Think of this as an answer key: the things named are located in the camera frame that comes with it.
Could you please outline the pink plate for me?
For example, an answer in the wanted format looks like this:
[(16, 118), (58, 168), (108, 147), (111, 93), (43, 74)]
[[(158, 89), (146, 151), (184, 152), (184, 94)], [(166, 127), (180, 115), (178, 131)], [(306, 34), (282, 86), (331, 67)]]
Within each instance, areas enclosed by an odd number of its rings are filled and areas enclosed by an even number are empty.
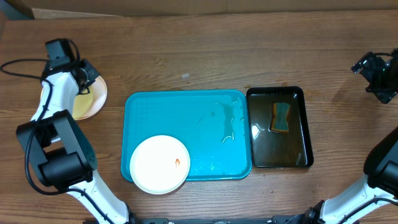
[(108, 96), (108, 89), (105, 80), (99, 76), (94, 84), (90, 86), (88, 95), (75, 97), (73, 106), (73, 118), (75, 120), (86, 119), (94, 116), (104, 106)]

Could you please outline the yellow plate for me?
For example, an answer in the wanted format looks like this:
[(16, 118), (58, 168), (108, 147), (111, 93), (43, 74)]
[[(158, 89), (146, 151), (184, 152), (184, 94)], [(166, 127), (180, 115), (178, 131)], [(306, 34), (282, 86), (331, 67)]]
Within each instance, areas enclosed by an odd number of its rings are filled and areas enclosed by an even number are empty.
[(81, 118), (92, 106), (94, 91), (90, 86), (83, 95), (74, 96), (71, 91), (53, 87), (50, 103), (43, 119), (53, 116), (56, 112), (67, 110), (73, 119)]

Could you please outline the green yellow sponge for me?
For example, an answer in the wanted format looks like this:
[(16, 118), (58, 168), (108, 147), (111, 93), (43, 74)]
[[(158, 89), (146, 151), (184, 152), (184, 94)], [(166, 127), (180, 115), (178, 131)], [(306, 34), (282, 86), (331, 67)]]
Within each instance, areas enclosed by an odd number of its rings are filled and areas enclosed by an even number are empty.
[(286, 134), (289, 132), (290, 105), (285, 102), (277, 102), (272, 105), (270, 131)]

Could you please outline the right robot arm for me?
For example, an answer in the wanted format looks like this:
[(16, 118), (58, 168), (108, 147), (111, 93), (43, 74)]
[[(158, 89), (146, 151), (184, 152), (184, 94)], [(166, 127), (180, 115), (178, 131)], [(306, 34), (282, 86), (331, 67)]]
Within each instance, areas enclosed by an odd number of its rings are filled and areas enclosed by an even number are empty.
[[(368, 52), (351, 70), (360, 73), (369, 83), (366, 91), (384, 104), (397, 95), (397, 49), (390, 53)], [(286, 223), (345, 224), (375, 209), (397, 205), (397, 129), (389, 133), (368, 154), (364, 175), (341, 194), (318, 202), (305, 213)]]

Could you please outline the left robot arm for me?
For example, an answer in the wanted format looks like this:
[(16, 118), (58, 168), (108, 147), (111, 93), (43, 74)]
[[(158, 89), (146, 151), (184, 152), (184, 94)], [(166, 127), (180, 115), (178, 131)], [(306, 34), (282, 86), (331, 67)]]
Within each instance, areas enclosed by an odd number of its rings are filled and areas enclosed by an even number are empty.
[(42, 185), (55, 187), (53, 195), (77, 199), (98, 223), (137, 223), (129, 207), (100, 177), (94, 149), (72, 118), (76, 96), (98, 75), (87, 60), (46, 63), (39, 107), (31, 121), (16, 130), (25, 152), (25, 174), (38, 193), (48, 195), (34, 184), (32, 172)]

